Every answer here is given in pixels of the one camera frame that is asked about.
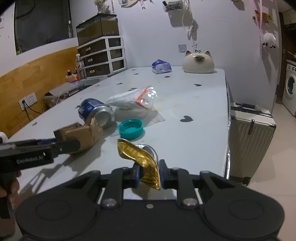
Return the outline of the person's left hand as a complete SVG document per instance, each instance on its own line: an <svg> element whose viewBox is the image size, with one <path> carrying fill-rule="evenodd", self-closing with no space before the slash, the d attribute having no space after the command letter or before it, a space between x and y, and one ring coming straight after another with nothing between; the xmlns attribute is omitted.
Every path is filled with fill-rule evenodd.
<svg viewBox="0 0 296 241"><path fill-rule="evenodd" d="M21 171L15 172L15 180L10 182L11 186L9 192L1 187L1 198L7 198L11 204L12 209L16 208L19 204L19 189L20 184L18 178L22 176ZM10 215L9 219L1 218L1 240L6 240L15 234L16 224L14 212Z"/></svg>

